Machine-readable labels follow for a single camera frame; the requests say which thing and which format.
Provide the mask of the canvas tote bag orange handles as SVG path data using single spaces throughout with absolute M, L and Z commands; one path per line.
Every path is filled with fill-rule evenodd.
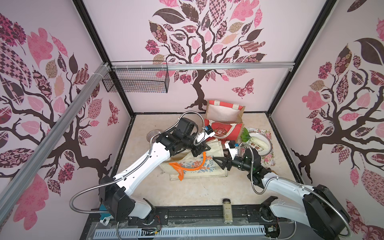
M 211 149 L 197 157 L 194 157 L 190 150 L 170 157 L 160 164 L 160 168 L 170 175 L 171 181 L 227 177 L 228 172 L 213 160 L 213 157 L 224 156 L 222 143 L 214 139 L 208 142 L 208 146 Z

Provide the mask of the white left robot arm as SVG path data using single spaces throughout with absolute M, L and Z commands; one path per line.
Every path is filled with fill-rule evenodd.
M 152 150 L 147 151 L 129 168 L 114 177 L 102 178 L 101 184 L 119 180 L 99 189 L 101 203 L 117 222 L 129 217 L 136 217 L 146 222 L 154 219 L 156 208 L 148 200 L 135 200 L 131 195 L 157 166 L 170 157 L 185 150 L 191 151 L 193 156 L 197 157 L 210 149 L 206 140 L 214 134 L 212 127 L 205 126 L 199 134 L 193 133 L 195 127 L 197 124 L 194 121 L 180 118 L 176 126 L 158 135 Z

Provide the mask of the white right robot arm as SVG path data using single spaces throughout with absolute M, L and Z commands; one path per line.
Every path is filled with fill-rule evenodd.
M 237 168 L 247 172 L 252 188 L 262 189 L 255 192 L 257 195 L 273 191 L 287 198 L 283 201 L 271 196 L 262 202 L 258 215 L 263 221 L 273 222 L 284 218 L 301 223 L 311 227 L 324 240 L 352 236 L 349 214 L 326 186 L 303 185 L 278 176 L 261 164 L 261 156 L 256 150 L 247 149 L 238 155 L 236 150 L 230 149 L 226 157 L 214 157 L 213 160 L 223 170 Z

